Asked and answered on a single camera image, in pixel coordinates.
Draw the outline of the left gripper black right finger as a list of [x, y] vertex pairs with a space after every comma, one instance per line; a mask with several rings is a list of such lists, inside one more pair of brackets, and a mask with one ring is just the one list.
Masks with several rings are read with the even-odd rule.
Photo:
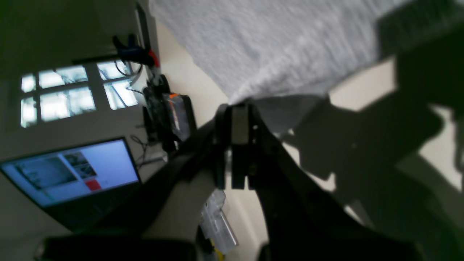
[[260, 261], [361, 261], [356, 223], [308, 177], [249, 105], [232, 108], [232, 180], [248, 177], [268, 233]]

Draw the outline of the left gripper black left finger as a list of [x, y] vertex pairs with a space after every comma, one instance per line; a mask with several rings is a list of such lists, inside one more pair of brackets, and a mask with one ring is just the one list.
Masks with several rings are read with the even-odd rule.
[[153, 221], [146, 232], [196, 231], [205, 202], [216, 188], [225, 187], [230, 128], [231, 108], [222, 104], [214, 118], [146, 183], [156, 185], [155, 202], [149, 205]]

